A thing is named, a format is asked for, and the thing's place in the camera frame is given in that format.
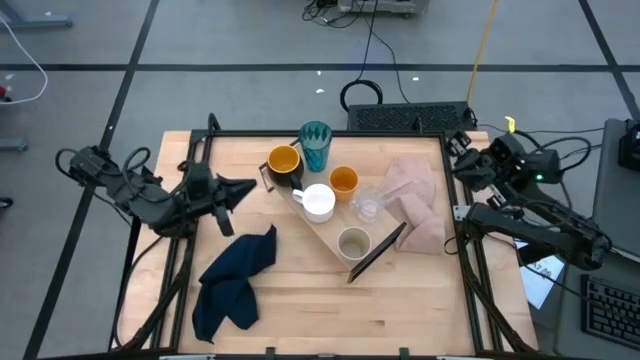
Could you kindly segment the white mug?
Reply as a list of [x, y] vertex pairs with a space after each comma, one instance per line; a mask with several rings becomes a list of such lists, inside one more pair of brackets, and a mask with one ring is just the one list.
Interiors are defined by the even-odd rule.
[[302, 205], [306, 218], [312, 223], [325, 223], [333, 215], [336, 196], [325, 184], [312, 184], [305, 190], [294, 189], [293, 199]]

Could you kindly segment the black rig frame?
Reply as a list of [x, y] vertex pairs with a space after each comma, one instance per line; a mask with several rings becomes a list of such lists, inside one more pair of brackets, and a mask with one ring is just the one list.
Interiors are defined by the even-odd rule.
[[[467, 309], [467, 293], [458, 255], [438, 256], [396, 252], [388, 249], [353, 283], [348, 271], [327, 245], [312, 234], [291, 206], [264, 186], [259, 166], [277, 145], [292, 143], [293, 130], [220, 130], [213, 139], [211, 164], [215, 172], [230, 178], [255, 178], [259, 185], [230, 216], [234, 237], [224, 237], [210, 216], [199, 221], [195, 240], [161, 240], [136, 266], [128, 282], [118, 324], [123, 343], [133, 339], [157, 305], [165, 273], [171, 265], [176, 275], [183, 260], [190, 258], [189, 284], [170, 302], [163, 321], [152, 330], [153, 339], [142, 347], [164, 346], [180, 353], [222, 355], [400, 355], [400, 348], [418, 355], [474, 355], [473, 334], [480, 332], [483, 349], [511, 351], [506, 335], [498, 344], [496, 321], [489, 319], [479, 298], [476, 313]], [[381, 181], [394, 157], [424, 155], [436, 176], [435, 211], [443, 216], [446, 234], [453, 236], [452, 205], [445, 167], [436, 137], [334, 133], [331, 155], [352, 164], [356, 155], [365, 157], [364, 180]], [[259, 320], [240, 330], [224, 320], [214, 345], [195, 338], [192, 312], [200, 289], [199, 277], [237, 236], [263, 234], [277, 228], [275, 265], [251, 277]], [[538, 348], [533, 322], [515, 250], [495, 239], [483, 241], [484, 279], [490, 279], [495, 305], [523, 342]]]

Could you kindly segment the navy blue cloth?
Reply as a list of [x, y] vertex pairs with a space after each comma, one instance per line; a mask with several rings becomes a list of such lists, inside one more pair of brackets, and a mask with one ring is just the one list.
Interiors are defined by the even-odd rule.
[[233, 241], [199, 278], [201, 289], [192, 313], [195, 336], [213, 344], [225, 318], [247, 330], [258, 319], [249, 278], [276, 263], [277, 228], [265, 234], [245, 234]]

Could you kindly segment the grey desk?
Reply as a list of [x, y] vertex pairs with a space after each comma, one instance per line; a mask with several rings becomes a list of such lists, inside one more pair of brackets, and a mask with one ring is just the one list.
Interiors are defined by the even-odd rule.
[[561, 295], [554, 350], [576, 358], [600, 360], [640, 360], [640, 351], [584, 333], [581, 330], [580, 276], [592, 275], [607, 279], [640, 292], [640, 258], [622, 254], [613, 248], [604, 265], [594, 271], [584, 271], [569, 265], [563, 275], [567, 287]]

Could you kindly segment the beige cup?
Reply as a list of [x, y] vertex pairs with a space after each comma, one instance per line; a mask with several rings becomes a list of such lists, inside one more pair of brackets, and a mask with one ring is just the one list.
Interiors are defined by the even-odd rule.
[[363, 260], [372, 249], [368, 232], [360, 227], [345, 228], [337, 241], [339, 254], [348, 261]]

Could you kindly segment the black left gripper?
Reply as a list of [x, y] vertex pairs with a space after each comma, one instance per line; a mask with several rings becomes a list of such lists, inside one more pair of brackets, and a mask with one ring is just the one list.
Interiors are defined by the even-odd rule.
[[257, 185], [255, 179], [227, 179], [211, 173], [212, 181], [208, 188], [188, 187], [184, 178], [184, 195], [182, 220], [189, 222], [204, 214], [211, 214], [216, 218], [223, 236], [234, 234], [226, 208], [235, 208]]

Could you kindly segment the grey equipment cart base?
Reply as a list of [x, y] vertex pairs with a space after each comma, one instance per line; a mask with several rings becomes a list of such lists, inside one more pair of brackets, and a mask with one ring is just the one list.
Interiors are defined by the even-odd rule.
[[336, 0], [340, 12], [388, 12], [411, 17], [424, 14], [431, 0]]

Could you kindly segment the black keyboard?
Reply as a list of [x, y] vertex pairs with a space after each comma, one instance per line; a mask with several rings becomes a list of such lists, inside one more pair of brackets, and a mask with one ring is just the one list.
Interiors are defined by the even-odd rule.
[[588, 274], [580, 283], [581, 330], [640, 351], [640, 292]]

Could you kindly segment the black mug orange inside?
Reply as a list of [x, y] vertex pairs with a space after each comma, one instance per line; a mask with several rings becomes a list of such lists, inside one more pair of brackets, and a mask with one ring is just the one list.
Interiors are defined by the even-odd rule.
[[267, 172], [276, 185], [302, 190], [304, 162], [298, 151], [290, 145], [273, 148], [267, 158]]

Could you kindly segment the grey flat panel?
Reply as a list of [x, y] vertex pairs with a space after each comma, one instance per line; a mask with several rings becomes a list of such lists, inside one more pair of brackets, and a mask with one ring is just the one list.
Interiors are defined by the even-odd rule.
[[631, 129], [622, 120], [605, 121], [593, 219], [612, 239], [615, 250], [640, 258], [640, 171], [618, 163], [620, 140]]

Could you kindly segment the pink cloth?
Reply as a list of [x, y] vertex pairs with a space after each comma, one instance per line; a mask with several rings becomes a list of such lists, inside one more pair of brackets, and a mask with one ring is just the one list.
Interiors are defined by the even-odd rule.
[[397, 157], [382, 184], [385, 209], [406, 227], [395, 249], [400, 252], [441, 254], [446, 240], [444, 218], [434, 211], [435, 177], [423, 157]]

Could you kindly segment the teal faceted plastic tumbler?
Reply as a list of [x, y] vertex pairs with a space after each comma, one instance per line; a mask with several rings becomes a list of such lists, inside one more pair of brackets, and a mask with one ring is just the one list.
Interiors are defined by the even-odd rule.
[[310, 171], [321, 172], [325, 169], [332, 135], [332, 129], [321, 121], [307, 122], [300, 128], [298, 139]]

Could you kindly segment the white paper sheet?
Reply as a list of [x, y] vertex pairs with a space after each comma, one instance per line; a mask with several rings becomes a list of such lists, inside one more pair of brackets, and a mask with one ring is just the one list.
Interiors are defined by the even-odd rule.
[[520, 267], [521, 277], [527, 301], [536, 309], [540, 309], [546, 301], [554, 283], [558, 280], [564, 263], [556, 256], [547, 256], [537, 262]]

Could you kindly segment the clear glass mug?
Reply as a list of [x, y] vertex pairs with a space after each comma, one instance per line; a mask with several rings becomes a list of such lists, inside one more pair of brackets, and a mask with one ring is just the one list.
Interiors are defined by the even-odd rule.
[[349, 205], [366, 222], [376, 221], [384, 210], [381, 192], [373, 186], [359, 188]]

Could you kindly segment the orange cup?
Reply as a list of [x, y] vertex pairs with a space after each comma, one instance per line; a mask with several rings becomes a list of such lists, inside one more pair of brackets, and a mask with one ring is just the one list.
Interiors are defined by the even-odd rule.
[[329, 175], [329, 186], [334, 191], [336, 200], [350, 201], [359, 185], [359, 175], [349, 166], [338, 166]]

